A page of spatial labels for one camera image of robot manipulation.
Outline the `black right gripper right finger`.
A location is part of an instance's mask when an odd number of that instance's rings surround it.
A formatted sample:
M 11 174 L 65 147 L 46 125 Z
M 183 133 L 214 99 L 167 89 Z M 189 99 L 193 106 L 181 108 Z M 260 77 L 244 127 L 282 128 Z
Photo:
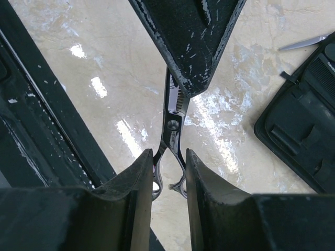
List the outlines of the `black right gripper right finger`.
M 249 194 L 186 151 L 192 250 L 334 250 L 334 195 Z

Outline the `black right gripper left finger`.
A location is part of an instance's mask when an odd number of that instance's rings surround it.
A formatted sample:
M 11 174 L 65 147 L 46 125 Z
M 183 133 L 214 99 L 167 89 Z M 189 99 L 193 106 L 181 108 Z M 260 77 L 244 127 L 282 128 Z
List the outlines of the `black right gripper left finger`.
M 1 250 L 148 250 L 153 151 L 95 190 L 1 190 Z

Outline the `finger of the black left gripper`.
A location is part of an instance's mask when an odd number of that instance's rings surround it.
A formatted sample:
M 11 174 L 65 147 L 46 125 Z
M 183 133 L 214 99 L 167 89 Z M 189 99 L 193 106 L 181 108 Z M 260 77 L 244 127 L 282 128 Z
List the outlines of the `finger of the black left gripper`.
M 137 0 L 130 5 L 182 92 L 192 98 L 208 88 L 245 1 Z

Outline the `silver thinning scissors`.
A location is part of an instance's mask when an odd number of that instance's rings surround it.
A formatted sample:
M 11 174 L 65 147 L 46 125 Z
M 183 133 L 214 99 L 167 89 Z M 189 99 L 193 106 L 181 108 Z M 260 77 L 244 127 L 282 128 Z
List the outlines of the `silver thinning scissors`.
M 166 69 L 162 133 L 158 151 L 153 157 L 153 182 L 157 184 L 158 189 L 153 189 L 152 200 L 156 200 L 163 190 L 160 161 L 167 149 L 171 151 L 182 170 L 180 180 L 170 184 L 169 189 L 180 193 L 184 198 L 187 197 L 184 188 L 186 164 L 181 152 L 181 137 L 189 102 L 190 99 L 184 96 L 171 71 Z

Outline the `black zip tool case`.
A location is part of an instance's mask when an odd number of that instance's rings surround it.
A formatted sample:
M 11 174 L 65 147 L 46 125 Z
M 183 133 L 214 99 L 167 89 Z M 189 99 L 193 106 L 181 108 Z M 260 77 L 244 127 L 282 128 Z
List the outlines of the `black zip tool case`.
M 308 68 L 334 33 L 291 74 L 254 125 L 256 137 L 317 193 L 334 193 L 334 107 L 311 85 Z

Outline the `silver straight hair scissors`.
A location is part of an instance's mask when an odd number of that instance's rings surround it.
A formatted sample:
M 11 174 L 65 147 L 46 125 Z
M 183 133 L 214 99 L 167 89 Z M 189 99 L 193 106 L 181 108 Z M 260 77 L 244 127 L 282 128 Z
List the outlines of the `silver straight hair scissors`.
M 279 51 L 287 51 L 287 50 L 293 50 L 293 49 L 298 49 L 298 48 L 302 48 L 302 47 L 307 47 L 307 46 L 311 46 L 317 43 L 320 43 L 321 41 L 323 41 L 324 39 L 326 39 L 330 34 L 325 34 L 325 35 L 321 35 L 321 36 L 317 36 L 314 38 L 310 38 L 307 40 L 303 40 L 297 43 L 293 43 L 290 45 L 286 45 L 284 47 L 279 48 Z

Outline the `black comb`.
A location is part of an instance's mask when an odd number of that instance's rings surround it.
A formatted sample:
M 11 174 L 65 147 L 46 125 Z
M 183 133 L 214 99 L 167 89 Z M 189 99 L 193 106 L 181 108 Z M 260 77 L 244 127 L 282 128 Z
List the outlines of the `black comb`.
M 323 52 L 312 61 L 308 68 L 311 85 L 334 107 L 334 43 L 326 45 Z

